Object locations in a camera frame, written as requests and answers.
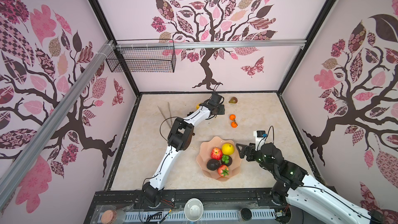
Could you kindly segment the orange tangerine pair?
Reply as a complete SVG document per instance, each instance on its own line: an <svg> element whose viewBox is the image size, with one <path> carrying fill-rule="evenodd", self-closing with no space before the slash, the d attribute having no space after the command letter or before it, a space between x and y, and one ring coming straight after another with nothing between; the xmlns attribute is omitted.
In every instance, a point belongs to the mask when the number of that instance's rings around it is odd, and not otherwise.
<svg viewBox="0 0 398 224"><path fill-rule="evenodd" d="M230 120L231 120L231 127L232 127L232 128L237 128L237 127L238 127L238 124L237 124L237 122L236 122L236 116L235 116L234 114L231 114L231 115L229 116L229 118L230 118Z"/></svg>

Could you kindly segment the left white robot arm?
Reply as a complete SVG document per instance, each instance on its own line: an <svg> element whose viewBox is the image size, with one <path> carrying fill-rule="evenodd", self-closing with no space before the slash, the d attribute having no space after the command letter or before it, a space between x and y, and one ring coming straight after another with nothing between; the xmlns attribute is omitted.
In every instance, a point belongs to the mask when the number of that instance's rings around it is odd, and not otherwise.
<svg viewBox="0 0 398 224"><path fill-rule="evenodd" d="M188 149L194 136L194 127L204 120L210 120L225 114L224 97L213 92L207 100L199 104L199 108L186 117L170 117L174 119L170 132L165 138L166 152L152 177L143 181L142 194L147 204L157 207L162 199L169 173L183 151Z"/></svg>

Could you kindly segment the dark avocado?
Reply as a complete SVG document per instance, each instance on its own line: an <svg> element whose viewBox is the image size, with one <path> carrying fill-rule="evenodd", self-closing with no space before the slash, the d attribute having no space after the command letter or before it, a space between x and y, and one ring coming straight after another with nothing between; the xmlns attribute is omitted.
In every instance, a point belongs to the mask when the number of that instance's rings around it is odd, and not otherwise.
<svg viewBox="0 0 398 224"><path fill-rule="evenodd" d="M216 171L220 168L221 162L217 159L210 159L208 160L206 167L210 171Z"/></svg>

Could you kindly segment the red apple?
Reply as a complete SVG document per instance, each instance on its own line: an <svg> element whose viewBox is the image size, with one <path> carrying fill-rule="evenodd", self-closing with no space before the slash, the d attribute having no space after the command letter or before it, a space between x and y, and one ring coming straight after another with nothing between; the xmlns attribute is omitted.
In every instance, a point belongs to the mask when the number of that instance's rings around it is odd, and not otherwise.
<svg viewBox="0 0 398 224"><path fill-rule="evenodd" d="M221 160L223 156L223 152L220 148L215 147L212 149L210 157L215 160Z"/></svg>

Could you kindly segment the red strawberry fruit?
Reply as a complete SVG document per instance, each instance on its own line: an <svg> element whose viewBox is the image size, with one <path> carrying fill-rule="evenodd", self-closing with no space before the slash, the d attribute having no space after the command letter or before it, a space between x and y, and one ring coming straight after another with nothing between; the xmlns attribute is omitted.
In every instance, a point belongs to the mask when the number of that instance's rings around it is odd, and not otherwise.
<svg viewBox="0 0 398 224"><path fill-rule="evenodd" d="M222 166L220 166L218 168L217 172L220 177L226 177L226 176L229 176L230 170L226 165L223 164Z"/></svg>

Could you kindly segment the large yellow lemon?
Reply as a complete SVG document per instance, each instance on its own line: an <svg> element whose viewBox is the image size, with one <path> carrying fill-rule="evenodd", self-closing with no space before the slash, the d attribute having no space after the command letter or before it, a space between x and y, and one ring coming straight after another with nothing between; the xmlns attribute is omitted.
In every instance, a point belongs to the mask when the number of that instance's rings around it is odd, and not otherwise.
<svg viewBox="0 0 398 224"><path fill-rule="evenodd" d="M234 154L235 148L233 144L230 143L224 143L221 147L221 151L223 155L230 156Z"/></svg>

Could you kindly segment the pink scalloped fruit bowl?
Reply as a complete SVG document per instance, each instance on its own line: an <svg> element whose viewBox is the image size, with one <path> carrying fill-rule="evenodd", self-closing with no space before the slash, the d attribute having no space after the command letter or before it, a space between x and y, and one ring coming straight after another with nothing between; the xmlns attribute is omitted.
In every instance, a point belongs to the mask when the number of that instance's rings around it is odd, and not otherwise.
<svg viewBox="0 0 398 224"><path fill-rule="evenodd" d="M226 177L220 177L217 170L216 171L210 171L207 169L206 164L208 160L211 159L210 154L213 148L218 147L221 149L222 145L224 143L230 143L234 145L235 151L234 154L230 155L233 159L232 164L228 167L230 172L229 176ZM200 152L199 155L197 156L197 163L202 171L202 173L209 178L216 179L219 181L227 181L233 176L238 175L241 172L241 161L242 159L239 157L237 148L235 146L235 143L232 140L223 140L220 137L216 136L213 139L211 139L208 142L203 142L200 146Z"/></svg>

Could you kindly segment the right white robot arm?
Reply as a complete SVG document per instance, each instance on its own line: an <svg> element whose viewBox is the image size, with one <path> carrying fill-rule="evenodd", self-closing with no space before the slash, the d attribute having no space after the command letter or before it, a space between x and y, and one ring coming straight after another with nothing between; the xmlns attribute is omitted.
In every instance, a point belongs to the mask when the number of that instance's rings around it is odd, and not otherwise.
<svg viewBox="0 0 398 224"><path fill-rule="evenodd" d="M326 224L382 224L382 213L344 199L297 164L286 160L273 143L236 144L240 158L255 161L276 180L270 192L277 205L295 206Z"/></svg>

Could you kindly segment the dark purple mangosteen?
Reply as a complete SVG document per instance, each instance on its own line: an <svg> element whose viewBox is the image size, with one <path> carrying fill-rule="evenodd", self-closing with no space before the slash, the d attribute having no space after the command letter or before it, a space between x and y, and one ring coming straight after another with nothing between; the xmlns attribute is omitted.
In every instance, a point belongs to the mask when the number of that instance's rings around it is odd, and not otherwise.
<svg viewBox="0 0 398 224"><path fill-rule="evenodd" d="M231 156L223 155L221 158L222 165L225 165L227 167L229 167L232 164L232 162L233 162L233 159Z"/></svg>

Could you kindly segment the brown green pear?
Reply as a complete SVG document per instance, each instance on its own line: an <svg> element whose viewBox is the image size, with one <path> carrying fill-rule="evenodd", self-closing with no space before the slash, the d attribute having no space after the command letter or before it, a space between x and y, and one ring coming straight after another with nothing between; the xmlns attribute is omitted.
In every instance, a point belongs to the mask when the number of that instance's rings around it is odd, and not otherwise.
<svg viewBox="0 0 398 224"><path fill-rule="evenodd" d="M231 99L229 100L230 104L236 104L238 102L238 99L236 97L231 97Z"/></svg>

